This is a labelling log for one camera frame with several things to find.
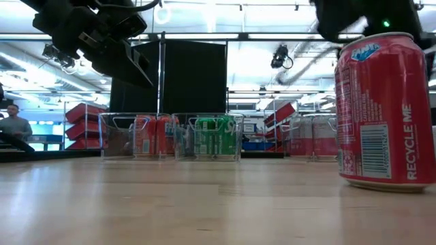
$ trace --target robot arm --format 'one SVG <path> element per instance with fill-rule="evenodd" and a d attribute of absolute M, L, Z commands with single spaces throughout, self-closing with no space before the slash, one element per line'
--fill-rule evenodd
<path fill-rule="evenodd" d="M 368 26 L 363 35 L 393 31 L 410 33 L 414 41 L 427 49 L 436 44 L 432 33 L 422 31 L 417 10 L 422 5 L 414 4 L 413 0 L 310 0 L 316 6 L 319 20 L 318 32 L 328 41 L 334 43 L 349 43 L 352 39 L 339 40 L 339 32 L 365 17 Z"/>
<path fill-rule="evenodd" d="M 33 26 L 52 37 L 63 54 L 79 59 L 84 53 L 93 68 L 114 78 L 142 87 L 152 87 L 144 70 L 147 59 L 127 41 L 145 31 L 138 11 L 149 10 L 159 0 L 134 7 L 130 0 L 21 0 L 38 12 Z M 99 9 L 98 14 L 92 10 Z"/>

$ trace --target blue bin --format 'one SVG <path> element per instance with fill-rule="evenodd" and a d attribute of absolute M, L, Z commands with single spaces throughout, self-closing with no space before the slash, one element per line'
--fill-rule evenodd
<path fill-rule="evenodd" d="M 244 150 L 267 150 L 274 146 L 274 143 L 264 142 L 243 142 Z"/>

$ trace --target can lid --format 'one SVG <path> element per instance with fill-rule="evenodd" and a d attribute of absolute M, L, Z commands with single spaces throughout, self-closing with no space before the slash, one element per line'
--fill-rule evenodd
<path fill-rule="evenodd" d="M 412 40 L 414 40 L 413 35 L 411 35 L 410 33 L 404 33 L 404 32 L 399 32 L 399 31 L 397 31 L 397 32 L 388 32 L 388 33 L 379 33 L 379 34 L 370 35 L 370 36 L 368 36 L 368 37 L 363 37 L 363 38 L 357 39 L 356 41 L 347 44 L 347 45 L 346 45 L 345 47 L 343 47 L 343 49 L 340 51 L 339 55 L 342 55 L 342 52 L 343 52 L 344 50 L 346 50 L 346 49 L 349 48 L 350 46 L 352 46 L 352 45 L 354 45 L 354 44 L 357 44 L 357 43 L 359 43 L 359 42 L 367 41 L 367 40 L 369 40 L 369 39 L 373 39 L 373 38 L 376 38 L 376 37 L 387 37 L 387 36 L 395 36 L 395 35 L 402 35 L 402 36 L 405 36 L 405 37 L 410 37 Z"/>

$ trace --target man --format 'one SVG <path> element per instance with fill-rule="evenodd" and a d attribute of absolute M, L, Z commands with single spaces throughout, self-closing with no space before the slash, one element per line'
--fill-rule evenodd
<path fill-rule="evenodd" d="M 17 116 L 19 109 L 17 105 L 7 107 L 9 117 L 0 120 L 0 131 L 13 135 L 19 140 L 26 140 L 33 132 L 29 121 Z"/>

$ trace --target table surface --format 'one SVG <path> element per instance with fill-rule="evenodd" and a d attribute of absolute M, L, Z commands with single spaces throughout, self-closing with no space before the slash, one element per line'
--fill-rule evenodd
<path fill-rule="evenodd" d="M 436 188 L 356 189 L 335 163 L 0 165 L 0 244 L 436 244 Z"/>

